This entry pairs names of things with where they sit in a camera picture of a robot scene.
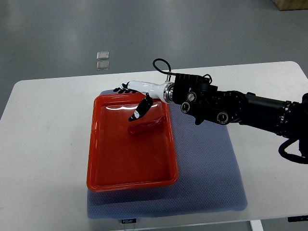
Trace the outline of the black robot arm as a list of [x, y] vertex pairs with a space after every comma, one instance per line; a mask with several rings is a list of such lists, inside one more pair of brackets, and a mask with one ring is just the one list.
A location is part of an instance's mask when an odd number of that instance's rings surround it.
[[239, 91], [219, 91], [210, 75], [176, 74], [172, 101], [193, 116], [195, 124], [239, 123], [287, 138], [279, 154], [292, 162], [308, 162], [308, 95], [302, 102], [279, 101]]

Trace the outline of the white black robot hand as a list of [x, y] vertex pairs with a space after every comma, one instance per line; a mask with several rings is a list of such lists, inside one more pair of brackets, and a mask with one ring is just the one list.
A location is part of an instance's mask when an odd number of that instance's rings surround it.
[[129, 122], [132, 122], [147, 114], [154, 103], [154, 99], [160, 99], [163, 103], [167, 104], [173, 103], [173, 88], [174, 83], [170, 81], [159, 85], [134, 80], [123, 83], [120, 87], [113, 89], [113, 92], [119, 94], [139, 92], [145, 96], [128, 119]]

